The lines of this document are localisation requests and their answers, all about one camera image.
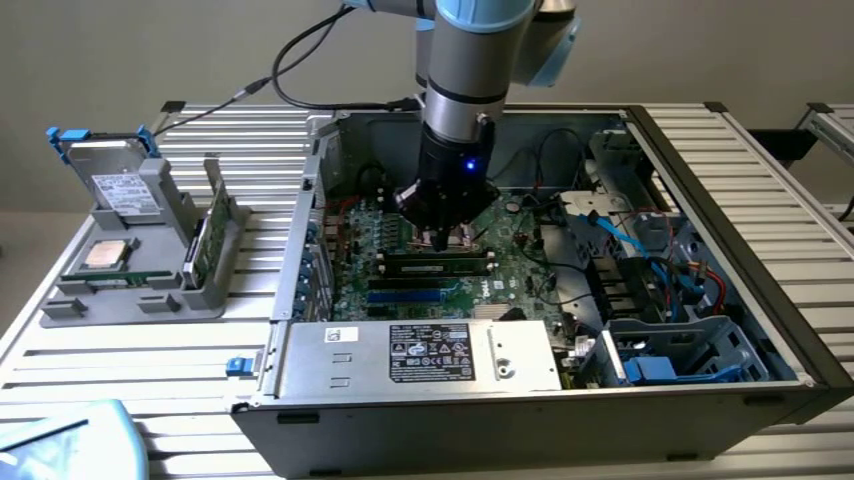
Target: metal plate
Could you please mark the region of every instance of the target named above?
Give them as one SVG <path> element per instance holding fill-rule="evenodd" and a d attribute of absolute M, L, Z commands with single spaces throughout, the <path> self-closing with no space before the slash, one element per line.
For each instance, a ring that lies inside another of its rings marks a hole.
<path fill-rule="evenodd" d="M 191 115 L 202 108 L 187 107 L 183 115 Z M 701 104 L 654 105 L 650 111 L 662 128 L 721 129 L 719 115 L 709 112 Z M 299 141 L 294 142 L 294 137 L 286 137 L 286 142 L 279 138 L 282 135 L 276 137 L 263 132 L 304 132 L 306 118 L 307 112 L 282 106 L 227 109 L 206 121 L 175 130 L 175 133 L 206 130 L 219 133 L 212 138 L 170 135 L 164 144 L 180 143 L 180 148 L 164 149 L 167 158 L 176 170 L 187 167 L 184 171 L 192 172 L 195 168 L 203 175 L 204 153 L 223 151 L 223 174 L 230 189 L 239 184 L 251 186 L 254 178 L 258 178 L 252 177 L 254 174 L 242 175 L 239 172 L 266 170 L 267 166 L 270 170 L 278 170 L 271 174 L 274 178 L 267 179 L 287 183 L 302 173 L 300 161 L 304 157 L 295 153 L 299 149 L 282 145 L 295 145 Z M 259 146 L 260 138 L 264 138 L 263 145 L 280 146 Z M 238 139 L 243 143 L 232 146 L 228 142 L 236 142 Z M 689 164 L 711 164 L 718 171 L 726 171 L 731 165 L 746 164 L 754 167 L 749 171 L 762 172 L 755 168 L 762 164 L 749 146 L 731 151 L 699 150 L 695 147 L 683 155 Z M 742 178 L 743 170 L 729 171 L 726 175 L 701 176 L 703 182 L 721 179 L 722 183 Z M 777 181 L 770 173 L 761 174 L 759 178 Z M 176 180 L 179 187 L 192 185 L 183 182 L 180 175 Z M 204 204 L 203 193 L 194 191 L 198 205 Z M 196 480 L 278 478 L 224 413 L 227 402 L 223 395 L 251 392 L 255 382 L 252 379 L 226 379 L 223 364 L 235 355 L 251 354 L 267 341 L 270 325 L 266 319 L 272 312 L 275 292 L 275 284 L 268 282 L 278 278 L 294 196 L 287 189 L 263 195 L 238 196 L 240 203 L 252 207 L 255 215 L 250 218 L 251 231 L 247 232 L 244 251 L 235 267 L 243 279 L 234 283 L 231 291 L 227 309 L 230 322 L 43 330 L 38 326 L 38 315 L 31 314 L 34 305 L 47 293 L 46 286 L 36 291 L 35 303 L 30 302 L 0 340 L 0 432 L 22 422 L 75 408 L 87 400 L 114 396 L 124 401 L 143 432 L 152 477 L 192 477 Z M 735 205 L 725 207 L 725 212 L 737 227 L 745 225 L 753 232 L 759 228 L 757 225 L 779 225 L 781 228 L 791 223 L 820 225 L 814 213 L 797 202 L 794 206 L 782 207 Z M 771 228 L 763 231 L 781 230 Z M 852 258 L 833 240 L 765 240 L 751 242 L 751 246 L 786 288 L 798 289 L 802 284 L 821 286 L 852 283 L 849 279 L 837 278 L 848 276 L 845 268 L 838 265 L 850 265 Z M 824 272 L 828 264 L 834 266 L 826 270 L 828 273 L 818 275 L 833 278 L 801 278 L 808 271 Z M 48 278 L 58 271 L 59 268 L 54 269 Z M 801 306 L 805 317 L 837 358 L 848 362 L 845 366 L 849 371 L 854 371 L 852 298 L 848 304 L 845 299 L 838 298 L 841 302 L 829 305 Z M 429 478 L 483 476 L 447 474 Z M 765 430 L 711 462 L 575 467 L 489 473 L 486 476 L 498 480 L 848 479 L 854 476 L 854 400 L 845 402 L 806 425 L 785 425 Z"/>

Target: white label sticker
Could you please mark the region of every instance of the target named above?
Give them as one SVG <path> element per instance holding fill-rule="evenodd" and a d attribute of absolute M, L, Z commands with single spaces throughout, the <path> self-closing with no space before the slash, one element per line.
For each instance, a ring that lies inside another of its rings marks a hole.
<path fill-rule="evenodd" d="M 152 215 L 159 212 L 155 197 L 139 175 L 92 175 L 92 181 L 119 215 Z"/>
<path fill-rule="evenodd" d="M 327 328 L 324 341 L 326 343 L 358 342 L 359 327 Z"/>

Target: green circuit board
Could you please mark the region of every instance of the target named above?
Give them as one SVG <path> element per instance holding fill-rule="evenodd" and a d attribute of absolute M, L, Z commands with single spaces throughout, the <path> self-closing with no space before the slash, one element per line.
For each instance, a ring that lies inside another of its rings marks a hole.
<path fill-rule="evenodd" d="M 507 202 L 521 203 L 521 198 L 503 195 L 473 224 L 451 235 L 449 253 L 471 253 L 473 255 L 485 255 L 487 251 L 494 253 L 497 266 L 491 274 L 441 278 L 441 288 L 427 289 L 431 290 L 427 292 L 431 296 L 427 302 L 387 303 L 378 302 L 375 298 L 374 301 L 369 301 L 374 293 L 370 287 L 371 281 L 383 278 L 377 269 L 378 253 L 430 256 L 433 249 L 425 243 L 425 237 L 419 236 L 415 227 L 398 214 L 383 213 L 379 205 L 369 201 L 356 203 L 335 229 L 340 245 L 336 247 L 334 261 L 338 286 L 334 320 L 475 318 L 477 313 L 481 313 L 482 317 L 489 310 L 483 306 L 502 305 L 507 308 L 521 308 L 525 316 L 531 320 L 545 320 L 547 324 L 561 323 L 561 307 L 543 303 L 537 299 L 534 292 L 526 288 L 529 276 L 539 286 L 549 272 L 521 254 L 514 244 L 514 233 L 519 221 L 523 220 L 523 214 L 510 213 L 506 209 Z M 523 226 L 527 226 L 530 231 L 530 217 L 527 220 Z M 394 293 L 397 290 L 383 290 L 383 292 L 390 291 Z M 558 299 L 554 293 L 543 293 L 543 297 L 551 302 Z"/>

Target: gray parts holder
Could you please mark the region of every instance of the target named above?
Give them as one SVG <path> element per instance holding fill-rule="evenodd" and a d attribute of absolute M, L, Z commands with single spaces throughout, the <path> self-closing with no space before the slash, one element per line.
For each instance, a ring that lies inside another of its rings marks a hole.
<path fill-rule="evenodd" d="M 218 159 L 204 161 L 214 200 L 199 209 L 178 191 L 170 163 L 151 158 L 132 140 L 115 147 L 119 170 L 104 148 L 94 156 L 87 143 L 62 146 L 96 198 L 90 211 L 96 225 L 56 281 L 59 293 L 42 305 L 42 326 L 220 317 L 250 210 L 228 196 Z"/>

